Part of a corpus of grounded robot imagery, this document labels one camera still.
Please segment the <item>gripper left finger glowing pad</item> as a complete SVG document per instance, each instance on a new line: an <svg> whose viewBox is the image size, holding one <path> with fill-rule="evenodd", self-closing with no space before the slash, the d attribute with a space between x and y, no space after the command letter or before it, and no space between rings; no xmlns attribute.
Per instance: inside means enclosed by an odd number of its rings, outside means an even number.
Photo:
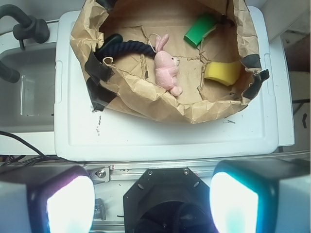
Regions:
<svg viewBox="0 0 311 233"><path fill-rule="evenodd" d="M2 233L88 233L94 184L79 165L2 166Z"/></svg>

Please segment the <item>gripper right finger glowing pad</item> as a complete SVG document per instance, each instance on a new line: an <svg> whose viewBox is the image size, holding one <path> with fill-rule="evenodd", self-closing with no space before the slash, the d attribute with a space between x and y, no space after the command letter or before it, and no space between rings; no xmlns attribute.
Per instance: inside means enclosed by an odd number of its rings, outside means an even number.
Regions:
<svg viewBox="0 0 311 233"><path fill-rule="evenodd" d="M221 233L309 233L310 162L223 160L214 169L209 201Z"/></svg>

